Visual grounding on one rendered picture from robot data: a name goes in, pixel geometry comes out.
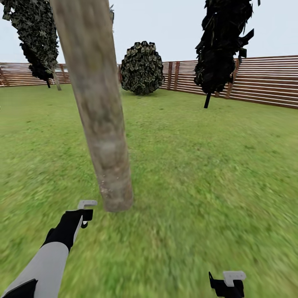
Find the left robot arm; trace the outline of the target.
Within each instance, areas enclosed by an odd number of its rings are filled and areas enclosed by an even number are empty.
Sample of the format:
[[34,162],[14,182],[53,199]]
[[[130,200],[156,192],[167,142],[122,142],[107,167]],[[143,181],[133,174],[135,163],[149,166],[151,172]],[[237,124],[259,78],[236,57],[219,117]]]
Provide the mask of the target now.
[[63,271],[83,221],[91,221],[95,200],[80,200],[77,210],[63,214],[56,228],[48,232],[43,246],[2,298],[58,298]]

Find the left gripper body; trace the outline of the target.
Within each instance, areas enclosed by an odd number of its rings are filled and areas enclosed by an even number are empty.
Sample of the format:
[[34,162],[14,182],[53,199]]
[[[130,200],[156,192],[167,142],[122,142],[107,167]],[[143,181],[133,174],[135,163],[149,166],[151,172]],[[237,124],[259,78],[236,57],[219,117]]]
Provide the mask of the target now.
[[87,210],[87,209],[83,210],[82,209],[80,211],[84,214],[84,218],[83,218],[84,221],[91,221],[92,220],[93,209],[91,209],[91,210]]

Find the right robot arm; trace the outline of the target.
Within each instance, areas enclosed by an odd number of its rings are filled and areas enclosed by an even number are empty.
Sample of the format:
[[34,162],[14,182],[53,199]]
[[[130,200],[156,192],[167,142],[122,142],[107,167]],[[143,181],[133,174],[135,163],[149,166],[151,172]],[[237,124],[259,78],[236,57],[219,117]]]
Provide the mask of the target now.
[[242,280],[246,279],[245,272],[239,271],[224,271],[224,280],[210,278],[211,288],[215,288],[217,297],[225,298],[243,298]]

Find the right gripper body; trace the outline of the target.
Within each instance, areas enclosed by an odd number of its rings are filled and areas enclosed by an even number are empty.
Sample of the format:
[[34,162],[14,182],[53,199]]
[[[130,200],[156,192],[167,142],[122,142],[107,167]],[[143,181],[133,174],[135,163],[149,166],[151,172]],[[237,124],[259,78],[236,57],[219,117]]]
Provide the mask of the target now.
[[214,286],[217,297],[232,298],[233,296],[238,296],[240,298],[244,297],[243,284],[241,280],[234,280],[234,287],[227,287],[224,280],[215,280]]

